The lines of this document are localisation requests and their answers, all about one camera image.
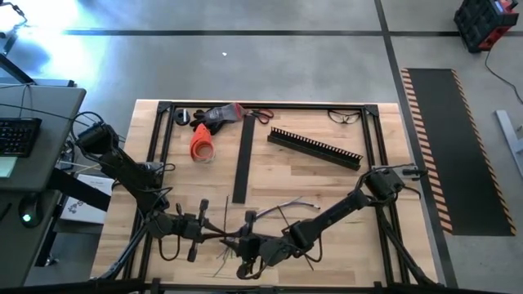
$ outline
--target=wooden tabletop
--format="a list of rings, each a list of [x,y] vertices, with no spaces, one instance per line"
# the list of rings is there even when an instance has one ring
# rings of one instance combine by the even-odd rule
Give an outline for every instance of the wooden tabletop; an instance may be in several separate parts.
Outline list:
[[[125,144],[125,151],[136,161],[145,161],[157,104],[157,100],[136,102]],[[378,107],[390,165],[411,163],[398,105],[378,104]],[[244,212],[248,209],[260,211],[297,197],[320,205],[324,211],[346,197],[358,177],[369,169],[366,158],[361,160],[361,169],[357,172],[269,143],[266,137],[270,127],[279,127],[366,156],[361,122],[336,124],[324,110],[275,110],[275,118],[269,125],[256,123],[247,200],[245,204],[229,203],[227,231],[236,231],[244,223]],[[241,131],[241,122],[226,125],[212,138],[216,158],[210,164],[202,164],[194,163],[189,155],[192,128],[175,125],[167,162],[176,164],[177,168],[165,175],[163,183],[164,187],[174,188],[168,195],[171,203],[168,212],[175,213],[174,204],[180,203],[184,212],[197,213],[200,200],[206,198],[210,202],[207,217],[213,224],[223,226],[226,197],[232,196],[235,182]],[[163,129],[160,134],[157,160]],[[418,196],[409,191],[402,192],[396,206],[405,246],[427,276],[437,280]],[[127,191],[119,188],[113,192],[92,276],[104,273],[127,245],[135,208],[134,198]],[[307,207],[284,209],[290,223],[317,216],[318,213]],[[254,231],[279,236],[285,226],[282,216],[274,212],[257,221]],[[260,279],[250,281],[239,280],[235,276],[239,258],[228,259],[223,269],[216,274],[223,263],[217,257],[225,249],[216,239],[199,246],[194,263],[186,261],[190,241],[182,240],[180,256],[170,262],[160,258],[158,244],[154,241],[147,280],[161,278],[162,283],[193,285],[368,287],[374,281],[385,282],[377,228],[373,209],[354,212],[323,233],[324,256],[319,264],[313,264],[314,271],[305,259],[290,258],[274,268],[268,268]],[[318,247],[316,244],[309,253],[318,256]],[[176,249],[175,236],[163,239],[163,250],[167,257],[172,256]],[[137,252],[133,276],[137,276],[141,247]],[[394,275],[399,281],[399,267],[393,249],[391,256]]]

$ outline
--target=scissors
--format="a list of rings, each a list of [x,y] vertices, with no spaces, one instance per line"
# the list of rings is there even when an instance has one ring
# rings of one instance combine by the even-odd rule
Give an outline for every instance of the scissors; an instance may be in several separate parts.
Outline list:
[[[269,123],[270,119],[275,116],[275,114],[268,109],[255,109],[250,113],[253,117],[257,118],[258,121],[262,124]]]

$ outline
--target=black keyboard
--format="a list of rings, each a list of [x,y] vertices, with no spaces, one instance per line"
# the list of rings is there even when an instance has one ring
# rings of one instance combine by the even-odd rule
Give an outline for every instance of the black keyboard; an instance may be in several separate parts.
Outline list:
[[[41,123],[40,118],[0,118],[0,156],[28,157]]]

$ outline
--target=gray floor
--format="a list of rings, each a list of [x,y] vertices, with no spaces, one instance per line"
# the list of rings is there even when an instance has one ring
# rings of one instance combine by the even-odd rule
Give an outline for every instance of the gray floor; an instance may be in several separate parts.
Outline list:
[[[373,2],[357,0],[63,0],[19,1],[33,34],[9,58],[38,78],[70,78],[87,89],[84,110],[125,134],[136,99],[397,102],[380,37],[81,37],[57,29],[325,29],[377,30]],[[458,0],[388,0],[390,30],[454,30]],[[519,24],[515,30],[523,30]],[[493,115],[506,109],[523,123],[523,105],[490,75],[485,54],[459,38],[393,38],[400,67],[458,71],[476,124],[516,226],[523,229],[523,180]],[[503,38],[489,64],[523,89],[523,38]],[[448,237],[460,287],[521,292],[523,237]],[[53,248],[61,263],[34,270],[28,284],[88,278],[97,237],[64,234]]]

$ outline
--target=orange and black striped border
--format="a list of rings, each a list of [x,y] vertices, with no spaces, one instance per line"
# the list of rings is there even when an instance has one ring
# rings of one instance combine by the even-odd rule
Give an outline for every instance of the orange and black striped border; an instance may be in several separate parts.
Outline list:
[[[434,201],[436,202],[441,228],[444,232],[452,234],[452,221],[450,219],[449,209],[447,208],[443,190],[441,189],[440,177],[438,176],[436,164],[432,157],[431,145],[427,132],[425,131],[421,111],[419,110],[416,92],[414,91],[410,73],[407,69],[401,70],[401,78],[403,79],[403,86],[405,88],[405,94],[407,95],[407,101],[409,102],[410,113],[412,114],[414,129],[416,130],[416,136],[418,137],[419,146],[422,151],[423,161],[428,170],[428,180],[431,184]]]
[[[454,76],[456,86],[458,87],[459,95],[461,96],[461,98],[463,99],[463,103],[465,104],[465,109],[467,110],[468,119],[471,122],[472,129],[474,130],[474,134],[476,134],[477,143],[479,144],[479,146],[481,148],[481,152],[483,153],[483,158],[485,159],[487,167],[489,168],[490,177],[492,178],[492,182],[494,183],[494,186],[496,188],[496,192],[499,197],[499,202],[501,202],[501,205],[503,206],[503,212],[505,213],[505,217],[507,217],[507,222],[510,225],[510,231],[515,236],[516,235],[516,226],[514,225],[514,221],[512,220],[512,217],[510,216],[510,211],[508,210],[507,202],[503,198],[503,193],[501,192],[501,188],[499,187],[498,179],[496,178],[494,169],[492,168],[492,165],[490,164],[489,157],[487,156],[487,153],[485,152],[485,146],[483,145],[483,141],[481,139],[480,133],[477,131],[476,123],[474,122],[474,118],[472,117],[472,112],[468,105],[467,98],[465,97],[465,91],[463,90],[463,85],[461,84],[461,81],[459,80],[458,74],[456,73],[456,71],[453,69],[451,71],[452,71],[452,75]]]

